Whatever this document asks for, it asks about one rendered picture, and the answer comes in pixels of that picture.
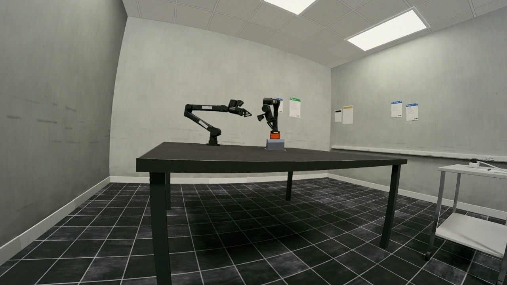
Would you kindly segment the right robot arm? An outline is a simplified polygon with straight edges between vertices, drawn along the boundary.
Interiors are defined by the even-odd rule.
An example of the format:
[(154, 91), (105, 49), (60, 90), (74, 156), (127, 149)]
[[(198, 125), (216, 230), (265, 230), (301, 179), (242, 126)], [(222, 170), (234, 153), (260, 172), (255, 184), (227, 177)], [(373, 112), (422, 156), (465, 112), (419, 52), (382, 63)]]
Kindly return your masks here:
[[(217, 111), (217, 112), (230, 112), (234, 114), (235, 111), (239, 111), (242, 105), (242, 100), (233, 100), (231, 99), (229, 102), (228, 107), (226, 105), (197, 105), (197, 104), (186, 104), (185, 105), (185, 111), (184, 116), (191, 119), (192, 121), (196, 122), (198, 125), (204, 127), (206, 130), (210, 131), (210, 140), (209, 143), (206, 145), (210, 146), (220, 146), (220, 144), (217, 144), (217, 136), (221, 135), (221, 129), (213, 127), (212, 125), (208, 124), (204, 120), (198, 118), (197, 116), (192, 114), (193, 110), (200, 110), (200, 111)], [(233, 107), (233, 108), (232, 108)]]

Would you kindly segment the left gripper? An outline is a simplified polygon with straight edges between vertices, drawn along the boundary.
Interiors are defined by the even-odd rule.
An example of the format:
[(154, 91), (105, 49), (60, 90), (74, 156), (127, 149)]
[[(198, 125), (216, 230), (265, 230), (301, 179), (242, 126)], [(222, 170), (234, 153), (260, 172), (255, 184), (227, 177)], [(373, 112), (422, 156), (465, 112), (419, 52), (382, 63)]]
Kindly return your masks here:
[[(269, 112), (269, 115), (270, 115), (270, 118), (266, 119), (267, 120), (267, 124), (271, 127), (271, 129), (274, 129), (276, 119), (274, 119), (274, 116), (272, 115), (271, 111)], [(273, 122), (273, 125), (271, 124), (271, 122)]]

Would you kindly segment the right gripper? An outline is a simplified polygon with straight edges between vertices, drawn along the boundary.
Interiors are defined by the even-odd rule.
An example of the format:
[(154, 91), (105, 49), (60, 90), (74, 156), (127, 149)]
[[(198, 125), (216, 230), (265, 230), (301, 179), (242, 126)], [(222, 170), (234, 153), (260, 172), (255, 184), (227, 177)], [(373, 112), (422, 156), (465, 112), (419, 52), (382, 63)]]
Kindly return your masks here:
[[(244, 113), (243, 113), (243, 112), (244, 112)], [(247, 111), (246, 109), (244, 109), (244, 108), (240, 108), (240, 110), (239, 110), (239, 111), (235, 111), (235, 110), (234, 110), (234, 114), (236, 114), (236, 115), (241, 115), (241, 116), (243, 116), (243, 115), (244, 115), (243, 117), (252, 116), (252, 114), (251, 114), (250, 112), (248, 112), (248, 113), (247, 113), (247, 112), (248, 112), (248, 111)], [(247, 115), (247, 116), (246, 116), (246, 115)]]

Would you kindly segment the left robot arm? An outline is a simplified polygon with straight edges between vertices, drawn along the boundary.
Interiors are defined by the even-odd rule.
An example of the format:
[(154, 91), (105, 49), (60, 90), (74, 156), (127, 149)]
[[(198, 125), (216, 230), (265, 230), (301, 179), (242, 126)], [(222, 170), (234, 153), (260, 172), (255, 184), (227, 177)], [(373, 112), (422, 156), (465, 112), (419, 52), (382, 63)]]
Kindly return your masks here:
[[(273, 116), (274, 116), (274, 119), (276, 119), (275, 128), (271, 131), (271, 134), (280, 134), (280, 131), (278, 131), (278, 108), (280, 105), (279, 99), (264, 98), (263, 99), (263, 106), (261, 107), (261, 110), (264, 111), (265, 113), (261, 114), (261, 115), (257, 115), (257, 118), (259, 121), (264, 119), (264, 115), (265, 115), (265, 119), (270, 118), (270, 115), (268, 112), (268, 111), (271, 111), (270, 105), (273, 105), (273, 108), (274, 108)], [(278, 132), (278, 133), (274, 133), (274, 132)], [(271, 139), (271, 134), (270, 134), (270, 139)]]

